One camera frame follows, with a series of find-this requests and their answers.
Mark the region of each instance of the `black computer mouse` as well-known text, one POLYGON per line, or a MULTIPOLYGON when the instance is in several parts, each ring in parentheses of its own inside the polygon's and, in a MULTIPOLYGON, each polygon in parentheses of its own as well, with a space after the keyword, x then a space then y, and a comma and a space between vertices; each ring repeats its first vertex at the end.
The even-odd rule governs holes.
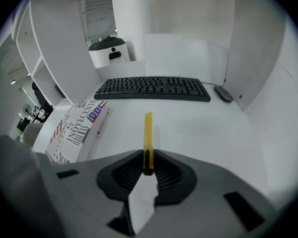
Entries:
POLYGON ((222 101, 225 101, 225 102, 232 102, 233 101, 232 95, 229 94, 229 92, 226 91, 223 87, 215 86, 214 90, 219 95, 219 97, 222 99, 222 101))

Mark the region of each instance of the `keyboard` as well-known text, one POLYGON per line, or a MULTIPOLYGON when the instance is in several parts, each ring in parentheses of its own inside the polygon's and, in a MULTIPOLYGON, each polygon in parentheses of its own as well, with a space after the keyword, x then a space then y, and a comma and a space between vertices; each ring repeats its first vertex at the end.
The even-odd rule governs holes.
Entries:
POLYGON ((202 83, 184 77, 123 77, 108 79, 94 99, 211 100, 202 83))

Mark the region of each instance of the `white desk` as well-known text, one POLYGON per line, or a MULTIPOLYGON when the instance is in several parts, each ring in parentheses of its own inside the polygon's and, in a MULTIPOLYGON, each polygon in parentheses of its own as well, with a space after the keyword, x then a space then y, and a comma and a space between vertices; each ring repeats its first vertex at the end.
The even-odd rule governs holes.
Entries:
MULTIPOLYGON (((93 95, 102 83, 86 98, 93 95)), ((152 111, 155 149, 180 153, 217 164, 267 195, 264 157, 257 136, 235 102, 225 103, 212 85, 204 84, 209 103, 174 100, 108 100, 112 109, 95 158, 142 149, 145 113, 152 111)), ((70 106, 59 107, 43 126, 33 150, 44 152, 56 124, 70 106)))

